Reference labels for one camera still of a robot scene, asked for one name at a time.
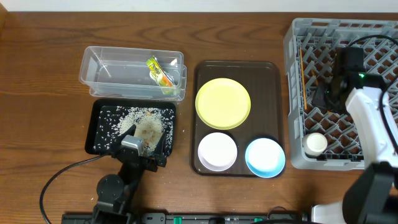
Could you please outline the grey dishwasher rack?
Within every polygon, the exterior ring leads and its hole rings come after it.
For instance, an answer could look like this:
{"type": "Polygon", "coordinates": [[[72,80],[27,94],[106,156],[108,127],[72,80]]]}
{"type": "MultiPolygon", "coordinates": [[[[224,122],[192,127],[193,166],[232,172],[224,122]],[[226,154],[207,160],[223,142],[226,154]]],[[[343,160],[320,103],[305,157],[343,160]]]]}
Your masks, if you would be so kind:
{"type": "Polygon", "coordinates": [[[288,115],[290,161],[297,169],[362,170],[364,156],[358,132],[347,114],[314,107],[312,99],[318,83],[331,80],[336,51],[352,45],[364,50],[366,73],[380,75],[386,83],[397,76],[397,21],[296,18],[284,37],[284,63],[289,83],[288,115]],[[303,107],[299,47],[303,52],[307,110],[303,107]],[[328,141],[318,157],[309,157],[303,138],[321,133],[328,141]]]}

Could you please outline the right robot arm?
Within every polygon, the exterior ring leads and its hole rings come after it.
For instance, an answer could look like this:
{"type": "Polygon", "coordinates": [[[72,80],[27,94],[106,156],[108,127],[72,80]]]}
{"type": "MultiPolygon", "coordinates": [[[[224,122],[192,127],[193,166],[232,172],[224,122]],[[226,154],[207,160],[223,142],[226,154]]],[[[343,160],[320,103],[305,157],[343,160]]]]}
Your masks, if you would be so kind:
{"type": "Polygon", "coordinates": [[[332,80],[315,91],[314,104],[352,117],[367,166],[342,202],[312,208],[311,223],[397,223],[397,198],[388,193],[397,185],[397,127],[386,98],[389,85],[365,73],[363,61],[359,47],[339,49],[332,80]]]}

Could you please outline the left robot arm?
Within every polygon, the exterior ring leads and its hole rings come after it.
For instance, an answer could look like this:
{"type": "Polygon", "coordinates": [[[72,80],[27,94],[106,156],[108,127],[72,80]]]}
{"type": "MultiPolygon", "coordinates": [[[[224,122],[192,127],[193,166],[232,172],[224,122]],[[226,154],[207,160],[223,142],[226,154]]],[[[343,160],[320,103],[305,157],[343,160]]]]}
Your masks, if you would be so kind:
{"type": "Polygon", "coordinates": [[[124,146],[122,140],[133,137],[136,125],[111,143],[110,155],[121,162],[117,174],[104,176],[97,184],[98,201],[93,210],[91,224],[141,223],[141,214],[131,210],[131,202],[145,170],[157,171],[155,160],[139,155],[138,146],[124,146]]]}

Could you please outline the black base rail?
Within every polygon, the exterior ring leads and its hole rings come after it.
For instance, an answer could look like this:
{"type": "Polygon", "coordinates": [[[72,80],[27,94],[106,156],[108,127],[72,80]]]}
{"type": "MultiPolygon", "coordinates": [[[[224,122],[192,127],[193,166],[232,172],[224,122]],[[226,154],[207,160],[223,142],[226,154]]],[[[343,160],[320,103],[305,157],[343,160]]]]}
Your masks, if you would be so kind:
{"type": "MultiPolygon", "coordinates": [[[[131,223],[142,224],[207,224],[207,223],[225,223],[225,224],[243,224],[243,223],[308,223],[306,218],[290,211],[276,211],[271,215],[167,215],[164,213],[145,213],[138,221],[131,223]]],[[[95,223],[92,215],[89,214],[68,214],[63,215],[62,224],[89,224],[95,223]]],[[[129,223],[122,218],[112,220],[105,219],[96,223],[129,223]]]]}

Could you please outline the wooden chopstick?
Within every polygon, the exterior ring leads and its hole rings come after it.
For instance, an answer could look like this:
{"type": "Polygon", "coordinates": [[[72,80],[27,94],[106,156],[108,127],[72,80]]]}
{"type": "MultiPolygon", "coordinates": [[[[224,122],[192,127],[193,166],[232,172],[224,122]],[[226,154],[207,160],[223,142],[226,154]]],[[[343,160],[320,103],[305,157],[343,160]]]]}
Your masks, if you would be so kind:
{"type": "Polygon", "coordinates": [[[317,80],[317,77],[316,77],[315,72],[314,72],[313,69],[311,69],[311,74],[312,74],[312,77],[315,78],[315,85],[318,86],[318,80],[317,80]]]}
{"type": "Polygon", "coordinates": [[[302,47],[299,47],[299,56],[300,56],[300,71],[301,71],[301,79],[302,79],[302,90],[303,90],[303,107],[304,110],[307,110],[307,92],[305,87],[305,74],[304,74],[304,67],[303,67],[303,52],[302,47]]]}

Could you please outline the dark brown serving tray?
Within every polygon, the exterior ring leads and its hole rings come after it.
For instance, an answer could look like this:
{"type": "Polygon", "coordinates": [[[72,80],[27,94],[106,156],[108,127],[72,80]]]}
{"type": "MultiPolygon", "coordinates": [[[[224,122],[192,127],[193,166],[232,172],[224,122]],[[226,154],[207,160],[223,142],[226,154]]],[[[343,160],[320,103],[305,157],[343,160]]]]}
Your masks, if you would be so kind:
{"type": "Polygon", "coordinates": [[[217,130],[205,124],[193,113],[190,165],[194,172],[204,176],[254,177],[245,161],[246,148],[257,138],[271,138],[284,146],[282,97],[279,69],[270,62],[203,61],[195,68],[193,94],[201,86],[215,78],[230,78],[248,91],[251,110],[248,118],[238,127],[223,130],[231,137],[238,150],[237,159],[227,170],[215,172],[207,169],[199,160],[198,145],[203,137],[217,130]]]}

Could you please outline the yellow plate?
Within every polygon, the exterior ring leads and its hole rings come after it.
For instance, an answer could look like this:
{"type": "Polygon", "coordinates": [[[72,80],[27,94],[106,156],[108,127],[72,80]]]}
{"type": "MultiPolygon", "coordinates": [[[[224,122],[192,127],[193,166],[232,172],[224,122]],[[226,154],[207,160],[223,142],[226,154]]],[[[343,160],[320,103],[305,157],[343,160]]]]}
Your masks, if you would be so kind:
{"type": "Polygon", "coordinates": [[[195,109],[209,127],[227,130],[238,127],[250,114],[251,98],[245,87],[230,78],[206,82],[197,92],[195,109]]]}

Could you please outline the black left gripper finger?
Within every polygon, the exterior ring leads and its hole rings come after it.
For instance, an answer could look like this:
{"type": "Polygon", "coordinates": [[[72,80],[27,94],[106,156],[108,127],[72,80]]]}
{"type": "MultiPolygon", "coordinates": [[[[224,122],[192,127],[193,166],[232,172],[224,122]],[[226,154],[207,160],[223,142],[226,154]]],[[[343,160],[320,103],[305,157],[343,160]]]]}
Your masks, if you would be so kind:
{"type": "Polygon", "coordinates": [[[111,152],[118,152],[121,150],[121,148],[126,147],[121,145],[121,141],[127,135],[134,136],[135,130],[136,130],[136,125],[133,124],[127,131],[115,137],[115,139],[112,140],[111,142],[111,152]]]}
{"type": "Polygon", "coordinates": [[[155,162],[159,167],[165,167],[167,163],[167,155],[165,153],[165,141],[166,141],[167,133],[162,133],[159,142],[157,143],[153,156],[155,158],[155,162]]]}

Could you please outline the rice pile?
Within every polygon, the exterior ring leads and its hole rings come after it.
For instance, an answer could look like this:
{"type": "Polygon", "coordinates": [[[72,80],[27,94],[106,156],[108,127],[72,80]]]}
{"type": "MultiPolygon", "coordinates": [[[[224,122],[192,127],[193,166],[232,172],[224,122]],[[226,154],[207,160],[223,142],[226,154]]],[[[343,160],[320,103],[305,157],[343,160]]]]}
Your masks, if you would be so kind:
{"type": "Polygon", "coordinates": [[[135,125],[135,137],[144,141],[142,156],[152,156],[162,133],[166,155],[171,155],[174,140],[175,111],[170,108],[102,106],[94,128],[94,141],[88,147],[93,154],[111,149],[111,142],[135,125]]]}

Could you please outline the clear plastic bin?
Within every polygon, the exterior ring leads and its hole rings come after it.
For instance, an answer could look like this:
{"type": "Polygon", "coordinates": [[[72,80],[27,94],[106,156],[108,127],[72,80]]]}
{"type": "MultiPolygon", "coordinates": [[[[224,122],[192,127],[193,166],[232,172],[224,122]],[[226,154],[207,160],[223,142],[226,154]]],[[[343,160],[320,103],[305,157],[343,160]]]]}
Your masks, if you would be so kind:
{"type": "Polygon", "coordinates": [[[96,97],[181,101],[187,68],[179,51],[89,46],[83,55],[80,82],[96,97]],[[174,86],[159,86],[151,79],[146,65],[151,57],[157,59],[174,86]]]}

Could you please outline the black plastic tray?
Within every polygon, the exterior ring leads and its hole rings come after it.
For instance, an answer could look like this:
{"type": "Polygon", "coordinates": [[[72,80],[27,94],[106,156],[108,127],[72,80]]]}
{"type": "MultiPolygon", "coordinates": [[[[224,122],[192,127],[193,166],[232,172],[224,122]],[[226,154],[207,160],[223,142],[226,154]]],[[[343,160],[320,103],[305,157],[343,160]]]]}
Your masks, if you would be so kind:
{"type": "Polygon", "coordinates": [[[91,114],[91,119],[90,119],[90,125],[88,128],[88,134],[86,137],[86,143],[85,143],[85,151],[89,154],[93,154],[88,147],[91,145],[91,143],[94,141],[94,128],[95,125],[98,122],[98,116],[100,113],[100,109],[102,106],[128,106],[128,107],[143,107],[143,108],[170,108],[173,109],[176,112],[176,107],[173,103],[171,102],[161,102],[161,101],[142,101],[142,100],[126,100],[126,99],[110,99],[110,98],[102,98],[99,100],[96,100],[93,104],[93,110],[91,114]]]}

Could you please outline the white bowl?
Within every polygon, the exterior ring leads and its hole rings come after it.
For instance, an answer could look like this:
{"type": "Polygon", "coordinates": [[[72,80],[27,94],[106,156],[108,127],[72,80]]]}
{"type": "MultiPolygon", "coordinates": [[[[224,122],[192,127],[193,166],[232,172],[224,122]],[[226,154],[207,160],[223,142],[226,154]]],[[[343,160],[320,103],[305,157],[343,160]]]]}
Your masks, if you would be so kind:
{"type": "Polygon", "coordinates": [[[210,133],[198,145],[198,158],[208,170],[221,172],[236,161],[238,147],[232,137],[225,133],[210,133]]]}

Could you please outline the blue plate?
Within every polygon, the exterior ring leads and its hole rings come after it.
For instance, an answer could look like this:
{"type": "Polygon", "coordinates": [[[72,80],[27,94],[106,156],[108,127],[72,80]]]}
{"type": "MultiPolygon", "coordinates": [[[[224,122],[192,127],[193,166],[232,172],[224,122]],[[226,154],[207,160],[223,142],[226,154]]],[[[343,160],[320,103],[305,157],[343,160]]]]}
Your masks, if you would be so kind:
{"type": "Polygon", "coordinates": [[[256,176],[270,179],[285,169],[285,152],[278,142],[269,138],[257,138],[246,148],[245,161],[256,176]]]}

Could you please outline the white cup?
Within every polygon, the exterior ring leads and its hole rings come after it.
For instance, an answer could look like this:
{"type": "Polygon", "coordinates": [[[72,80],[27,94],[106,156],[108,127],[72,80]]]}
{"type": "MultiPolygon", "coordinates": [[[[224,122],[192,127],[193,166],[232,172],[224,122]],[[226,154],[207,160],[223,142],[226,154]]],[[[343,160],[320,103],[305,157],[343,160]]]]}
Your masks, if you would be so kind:
{"type": "Polygon", "coordinates": [[[327,138],[321,133],[310,133],[303,138],[303,148],[309,157],[318,157],[327,148],[327,138]]]}

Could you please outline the green snack wrapper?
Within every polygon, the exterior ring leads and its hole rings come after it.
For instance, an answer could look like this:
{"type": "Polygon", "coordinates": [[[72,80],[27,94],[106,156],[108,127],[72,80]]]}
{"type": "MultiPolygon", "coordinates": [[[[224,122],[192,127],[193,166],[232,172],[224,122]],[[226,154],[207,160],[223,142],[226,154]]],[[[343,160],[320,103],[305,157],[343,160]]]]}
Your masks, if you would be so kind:
{"type": "Polygon", "coordinates": [[[163,70],[163,68],[158,63],[155,57],[151,57],[146,61],[146,65],[148,66],[149,70],[158,73],[158,82],[156,82],[159,86],[174,86],[173,81],[169,78],[167,73],[163,70]]]}

